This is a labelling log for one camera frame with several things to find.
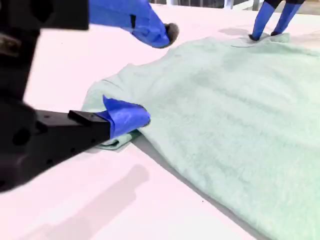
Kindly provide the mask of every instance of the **black metal bracket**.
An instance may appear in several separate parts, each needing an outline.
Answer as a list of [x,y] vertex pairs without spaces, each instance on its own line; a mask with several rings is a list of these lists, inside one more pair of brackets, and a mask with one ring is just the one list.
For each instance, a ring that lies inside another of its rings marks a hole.
[[88,0],[2,0],[0,13],[3,192],[109,140],[110,123],[90,112],[35,110],[23,102],[40,29],[87,30]]

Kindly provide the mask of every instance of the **table surface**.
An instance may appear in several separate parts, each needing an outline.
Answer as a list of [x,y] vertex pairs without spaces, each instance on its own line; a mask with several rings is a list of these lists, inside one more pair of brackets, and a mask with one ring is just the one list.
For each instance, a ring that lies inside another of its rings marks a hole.
[[[220,40],[246,36],[257,14],[153,7],[165,23],[180,27],[172,48],[208,36]],[[272,32],[278,18],[272,17],[267,31]],[[288,28],[292,41],[318,48],[319,22],[320,16],[297,15]],[[166,52],[117,28],[43,31],[25,101],[43,110],[78,110],[93,82],[128,63],[145,64]],[[63,162],[1,194],[0,206],[4,240],[254,239],[132,143],[121,151],[92,149]]]

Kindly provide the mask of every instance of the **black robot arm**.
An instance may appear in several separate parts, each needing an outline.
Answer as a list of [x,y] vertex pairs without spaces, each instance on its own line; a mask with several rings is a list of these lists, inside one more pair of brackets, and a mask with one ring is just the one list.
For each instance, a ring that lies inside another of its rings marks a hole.
[[94,113],[23,102],[41,28],[87,30],[88,1],[1,0],[0,192],[109,139],[110,123]]

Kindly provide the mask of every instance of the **background railing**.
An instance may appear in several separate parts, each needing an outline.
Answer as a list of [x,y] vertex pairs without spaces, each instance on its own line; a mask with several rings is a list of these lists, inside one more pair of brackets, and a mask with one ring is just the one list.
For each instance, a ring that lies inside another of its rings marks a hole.
[[[149,0],[153,4],[258,11],[264,0]],[[282,12],[283,1],[276,12]],[[298,14],[320,15],[320,0],[305,0]]]

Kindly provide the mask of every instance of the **mint green towel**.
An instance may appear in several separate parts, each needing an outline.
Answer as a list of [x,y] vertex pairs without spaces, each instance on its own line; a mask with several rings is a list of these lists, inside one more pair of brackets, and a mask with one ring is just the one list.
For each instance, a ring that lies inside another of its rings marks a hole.
[[271,239],[320,240],[320,53],[287,40],[185,43],[95,83],[83,109],[143,105],[140,132],[199,190]]

